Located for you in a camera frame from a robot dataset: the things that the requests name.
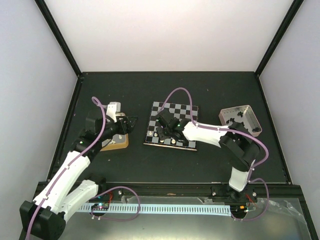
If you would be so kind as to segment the black and white chessboard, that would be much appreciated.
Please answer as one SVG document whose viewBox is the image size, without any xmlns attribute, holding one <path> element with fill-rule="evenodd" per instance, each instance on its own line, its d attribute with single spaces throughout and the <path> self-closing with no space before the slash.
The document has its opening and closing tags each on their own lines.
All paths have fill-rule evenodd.
<svg viewBox="0 0 320 240">
<path fill-rule="evenodd" d="M 183 128 L 197 121 L 199 107 L 155 101 L 147 125 L 145 145 L 196 151 L 196 142 L 187 140 Z"/>
</svg>

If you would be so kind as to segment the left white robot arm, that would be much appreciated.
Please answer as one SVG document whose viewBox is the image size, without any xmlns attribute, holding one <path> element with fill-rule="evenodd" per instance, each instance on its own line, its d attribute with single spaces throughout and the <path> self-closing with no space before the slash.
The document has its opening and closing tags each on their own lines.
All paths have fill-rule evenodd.
<svg viewBox="0 0 320 240">
<path fill-rule="evenodd" d="M 114 119 L 105 112 L 90 112 L 85 127 L 73 142 L 63 164 L 47 186 L 32 200 L 19 208 L 25 238 L 36 236 L 43 240 L 57 240 L 71 216 L 87 201 L 101 200 L 109 190 L 106 179 L 90 174 L 81 184 L 73 186 L 82 172 L 103 148 L 105 140 L 115 135 L 131 133 L 137 116 L 118 116 Z"/>
</svg>

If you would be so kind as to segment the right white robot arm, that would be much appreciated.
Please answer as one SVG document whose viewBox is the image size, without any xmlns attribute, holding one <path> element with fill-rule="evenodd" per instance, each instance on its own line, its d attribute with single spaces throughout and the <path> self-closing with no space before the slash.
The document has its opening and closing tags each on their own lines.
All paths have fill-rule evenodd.
<svg viewBox="0 0 320 240">
<path fill-rule="evenodd" d="M 241 123 L 215 126 L 187 118 L 179 120 L 167 109 L 160 111 L 155 116 L 155 121 L 159 124 L 156 131 L 162 141 L 169 138 L 183 144 L 196 141 L 224 150 L 232 166 L 228 198 L 238 202 L 246 195 L 245 187 L 249 183 L 249 175 L 261 148 Z"/>
</svg>

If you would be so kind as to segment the white pieces in tin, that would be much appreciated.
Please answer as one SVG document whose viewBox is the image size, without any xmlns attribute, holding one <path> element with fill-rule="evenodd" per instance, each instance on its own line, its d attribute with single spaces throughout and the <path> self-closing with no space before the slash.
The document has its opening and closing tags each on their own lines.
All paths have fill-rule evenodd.
<svg viewBox="0 0 320 240">
<path fill-rule="evenodd" d="M 121 134 L 116 134 L 113 136 L 111 142 L 109 143 L 110 145 L 114 144 L 122 144 L 125 141 L 125 137 Z"/>
</svg>

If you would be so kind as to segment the black pieces in tray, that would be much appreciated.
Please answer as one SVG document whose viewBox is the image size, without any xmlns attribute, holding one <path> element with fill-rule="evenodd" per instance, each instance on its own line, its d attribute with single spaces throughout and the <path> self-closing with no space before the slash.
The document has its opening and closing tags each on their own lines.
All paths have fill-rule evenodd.
<svg viewBox="0 0 320 240">
<path fill-rule="evenodd" d="M 262 131 L 256 116 L 248 111 L 233 112 L 226 120 L 226 124 L 229 126 L 235 122 L 242 124 L 250 133 Z"/>
</svg>

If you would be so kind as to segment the left circuit board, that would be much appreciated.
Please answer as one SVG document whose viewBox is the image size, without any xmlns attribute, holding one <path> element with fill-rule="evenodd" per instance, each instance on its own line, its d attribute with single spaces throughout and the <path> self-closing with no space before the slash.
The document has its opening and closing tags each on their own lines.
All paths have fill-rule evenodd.
<svg viewBox="0 0 320 240">
<path fill-rule="evenodd" d="M 108 203 L 95 203 L 91 206 L 92 211 L 107 211 L 109 209 Z"/>
</svg>

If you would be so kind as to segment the circuit board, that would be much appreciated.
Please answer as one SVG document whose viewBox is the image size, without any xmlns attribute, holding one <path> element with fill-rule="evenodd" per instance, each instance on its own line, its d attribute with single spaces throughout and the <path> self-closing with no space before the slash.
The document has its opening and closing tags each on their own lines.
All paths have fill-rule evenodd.
<svg viewBox="0 0 320 240">
<path fill-rule="evenodd" d="M 108 203 L 95 203 L 91 206 L 92 211 L 107 211 L 109 209 Z"/>
<path fill-rule="evenodd" d="M 256 207 L 254 205 L 232 205 L 230 207 L 230 210 L 233 213 L 247 213 L 247 212 L 251 212 L 251 211 L 255 211 Z"/>
</svg>

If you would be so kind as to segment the right circuit board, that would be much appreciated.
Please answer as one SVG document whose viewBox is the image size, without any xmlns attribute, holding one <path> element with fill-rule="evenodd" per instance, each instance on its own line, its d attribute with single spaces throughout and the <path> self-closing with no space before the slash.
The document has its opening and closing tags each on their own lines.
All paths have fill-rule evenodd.
<svg viewBox="0 0 320 240">
<path fill-rule="evenodd" d="M 256 207 L 254 205 L 232 205 L 230 207 L 230 210 L 233 213 L 247 213 L 247 212 L 251 212 L 251 211 L 255 211 Z"/>
</svg>

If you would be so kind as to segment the gold tin tray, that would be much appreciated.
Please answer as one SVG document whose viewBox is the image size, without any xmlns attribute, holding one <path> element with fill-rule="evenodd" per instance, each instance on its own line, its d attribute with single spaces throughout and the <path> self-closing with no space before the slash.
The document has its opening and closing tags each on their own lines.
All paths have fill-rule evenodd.
<svg viewBox="0 0 320 240">
<path fill-rule="evenodd" d="M 116 134 L 112 139 L 106 139 L 102 142 L 101 152 L 125 149 L 129 145 L 128 134 Z"/>
</svg>

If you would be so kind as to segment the pink mesh tray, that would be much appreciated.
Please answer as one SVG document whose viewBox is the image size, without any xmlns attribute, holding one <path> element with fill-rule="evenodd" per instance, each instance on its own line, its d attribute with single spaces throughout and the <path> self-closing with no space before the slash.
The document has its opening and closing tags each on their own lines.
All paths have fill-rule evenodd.
<svg viewBox="0 0 320 240">
<path fill-rule="evenodd" d="M 218 117 L 222 125 L 241 123 L 253 137 L 258 137 L 262 132 L 262 127 L 250 105 L 221 109 Z"/>
</svg>

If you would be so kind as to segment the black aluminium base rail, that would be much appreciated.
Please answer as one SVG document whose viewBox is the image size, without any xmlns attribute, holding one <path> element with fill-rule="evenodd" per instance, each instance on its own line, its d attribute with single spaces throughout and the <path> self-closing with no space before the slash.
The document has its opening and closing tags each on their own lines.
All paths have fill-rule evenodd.
<svg viewBox="0 0 320 240">
<path fill-rule="evenodd" d="M 226 183 L 106 183 L 106 187 L 112 188 L 120 186 L 123 194 L 132 195 L 124 187 L 131 188 L 141 197 L 209 197 L 227 202 L 230 197 L 241 201 L 245 195 L 252 199 L 265 198 L 269 193 L 270 198 L 298 198 L 303 199 L 303 191 L 299 185 L 280 183 L 251 183 L 242 192 L 237 192 Z"/>
</svg>

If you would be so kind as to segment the left black frame post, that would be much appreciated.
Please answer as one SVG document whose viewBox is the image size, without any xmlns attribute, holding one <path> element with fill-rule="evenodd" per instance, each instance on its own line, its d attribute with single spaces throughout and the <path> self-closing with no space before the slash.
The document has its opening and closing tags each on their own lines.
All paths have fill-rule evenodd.
<svg viewBox="0 0 320 240">
<path fill-rule="evenodd" d="M 48 27 L 50 28 L 51 32 L 53 33 L 57 43 L 59 44 L 61 50 L 63 51 L 67 61 L 69 62 L 72 70 L 74 71 L 77 77 L 82 75 L 82 71 L 80 70 L 63 34 L 60 31 L 47 3 L 45 0 L 34 0 L 38 9 L 40 10 L 43 18 L 45 19 Z"/>
</svg>

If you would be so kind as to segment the black frame post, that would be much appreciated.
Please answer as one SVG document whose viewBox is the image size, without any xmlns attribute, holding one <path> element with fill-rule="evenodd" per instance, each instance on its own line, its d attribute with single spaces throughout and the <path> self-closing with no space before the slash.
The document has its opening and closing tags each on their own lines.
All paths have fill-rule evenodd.
<svg viewBox="0 0 320 240">
<path fill-rule="evenodd" d="M 286 12 L 281 24 L 279 25 L 275 35 L 273 36 L 267 50 L 265 51 L 258 67 L 255 70 L 255 75 L 260 77 L 263 73 L 265 67 L 267 66 L 269 60 L 271 59 L 273 53 L 277 49 L 280 41 L 284 37 L 286 31 L 288 30 L 290 24 L 298 13 L 300 7 L 302 6 L 304 0 L 293 0 L 288 11 Z"/>
<path fill-rule="evenodd" d="M 61 50 L 63 51 L 67 61 L 69 62 L 72 70 L 74 71 L 77 77 L 82 75 L 82 71 L 80 70 L 63 34 L 60 31 L 47 3 L 45 0 L 34 0 L 38 9 L 40 10 L 43 18 L 45 19 L 48 27 L 50 28 L 51 32 L 53 33 L 57 43 L 59 44 Z"/>
</svg>

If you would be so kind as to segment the right black frame post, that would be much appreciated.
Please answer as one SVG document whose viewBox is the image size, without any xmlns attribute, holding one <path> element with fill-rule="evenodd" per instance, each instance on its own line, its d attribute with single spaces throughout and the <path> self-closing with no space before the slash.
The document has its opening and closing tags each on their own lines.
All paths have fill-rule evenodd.
<svg viewBox="0 0 320 240">
<path fill-rule="evenodd" d="M 304 0 L 293 0 L 288 11 L 286 12 L 281 24 L 279 25 L 275 35 L 273 36 L 267 50 L 265 51 L 258 67 L 255 70 L 255 75 L 260 77 L 263 73 L 265 67 L 267 66 L 269 60 L 271 59 L 273 53 L 277 49 L 280 41 L 284 37 L 286 31 L 288 30 L 290 24 L 298 13 L 300 7 L 302 6 Z"/>
</svg>

